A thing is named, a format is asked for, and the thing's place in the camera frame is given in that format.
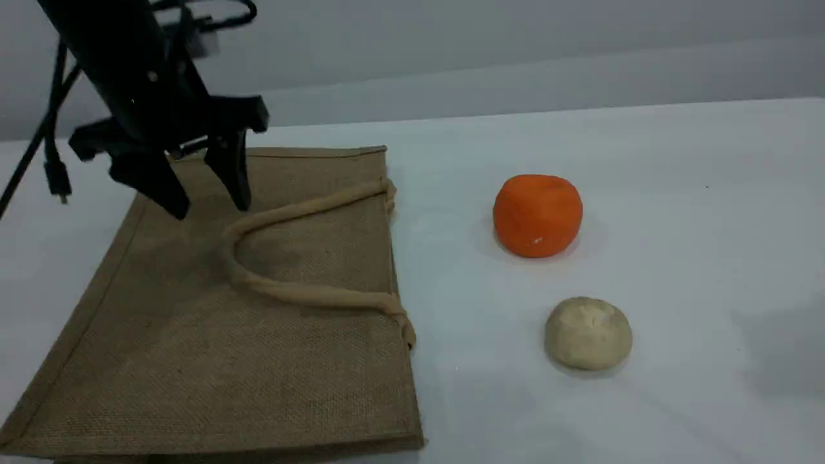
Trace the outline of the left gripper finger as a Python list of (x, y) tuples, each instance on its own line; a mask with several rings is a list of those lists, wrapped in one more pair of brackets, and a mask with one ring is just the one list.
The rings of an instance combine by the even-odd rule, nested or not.
[(114, 181), (150, 198), (177, 220), (188, 214), (188, 195), (162, 151), (113, 155), (109, 174)]
[(223, 183), (239, 211), (248, 211), (251, 188), (246, 156), (247, 130), (210, 135), (204, 162)]

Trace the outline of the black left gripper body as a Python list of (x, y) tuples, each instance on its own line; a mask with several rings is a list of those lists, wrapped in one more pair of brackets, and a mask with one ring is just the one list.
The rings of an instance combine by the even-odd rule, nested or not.
[(111, 117), (74, 129), (70, 147), (80, 160), (98, 153), (168, 151), (188, 155), (201, 138), (216, 139), (245, 130), (265, 132), (270, 113), (262, 96), (210, 94), (191, 61), (148, 73)]

